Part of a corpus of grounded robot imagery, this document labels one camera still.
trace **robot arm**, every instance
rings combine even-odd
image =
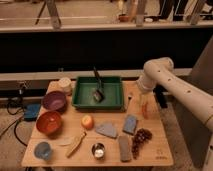
[[[172,60],[166,57],[147,61],[137,80],[138,87],[146,93],[156,84],[162,85],[213,132],[213,96],[176,77],[171,73],[173,67]]]

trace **table leg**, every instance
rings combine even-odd
[[[35,167],[26,167],[25,168],[25,171],[34,171],[35,170]]]
[[[143,167],[141,171],[152,171],[153,168],[153,166]]]
[[[53,171],[53,169],[52,169],[51,167],[43,167],[43,169],[44,169],[45,171]]]

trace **purple bowl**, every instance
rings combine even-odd
[[[63,111],[66,103],[66,95],[61,91],[47,93],[42,100],[42,106],[47,110]]]

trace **toy food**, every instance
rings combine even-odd
[[[66,152],[66,157],[70,157],[70,155],[77,149],[77,147],[81,144],[83,138],[86,136],[86,132],[82,132],[81,134],[75,136],[69,145],[67,152]]]
[[[94,121],[93,121],[93,117],[90,115],[85,115],[82,119],[81,119],[81,125],[85,128],[85,129],[92,129],[94,126]]]
[[[132,155],[134,159],[137,159],[139,155],[140,146],[143,146],[149,140],[152,139],[152,133],[148,129],[139,129],[132,138]]]

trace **blue sponge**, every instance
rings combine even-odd
[[[133,135],[137,126],[137,118],[133,115],[128,115],[125,119],[123,131]]]
[[[41,107],[40,104],[27,105],[27,109],[24,113],[24,120],[25,121],[35,121],[37,119],[40,107]]]

